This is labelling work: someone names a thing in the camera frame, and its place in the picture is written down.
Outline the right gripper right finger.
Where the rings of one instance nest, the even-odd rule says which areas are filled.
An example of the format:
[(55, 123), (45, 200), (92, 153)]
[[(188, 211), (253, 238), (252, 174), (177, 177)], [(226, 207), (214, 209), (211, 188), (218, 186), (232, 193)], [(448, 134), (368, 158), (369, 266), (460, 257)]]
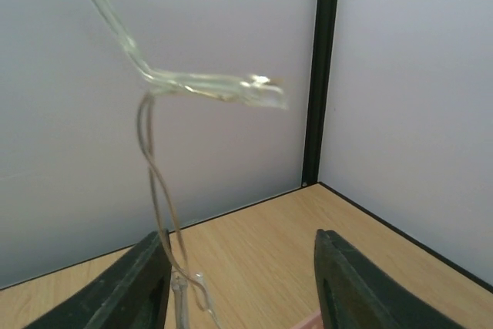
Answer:
[(333, 230), (318, 230), (314, 272), (325, 328), (460, 328)]

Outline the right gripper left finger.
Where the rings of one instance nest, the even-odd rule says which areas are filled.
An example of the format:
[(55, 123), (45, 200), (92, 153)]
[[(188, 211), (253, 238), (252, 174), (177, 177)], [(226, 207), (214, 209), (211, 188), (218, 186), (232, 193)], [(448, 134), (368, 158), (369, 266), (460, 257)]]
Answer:
[(27, 327), (163, 328), (172, 267), (152, 232), (92, 282)]

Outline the pink plastic basket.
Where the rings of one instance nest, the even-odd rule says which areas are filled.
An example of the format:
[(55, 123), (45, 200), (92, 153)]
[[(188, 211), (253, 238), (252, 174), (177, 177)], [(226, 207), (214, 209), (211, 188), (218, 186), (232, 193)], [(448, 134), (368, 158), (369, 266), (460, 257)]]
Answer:
[(323, 321), (321, 312), (316, 311), (308, 317), (305, 317), (302, 321), (292, 326), (291, 329), (323, 329)]

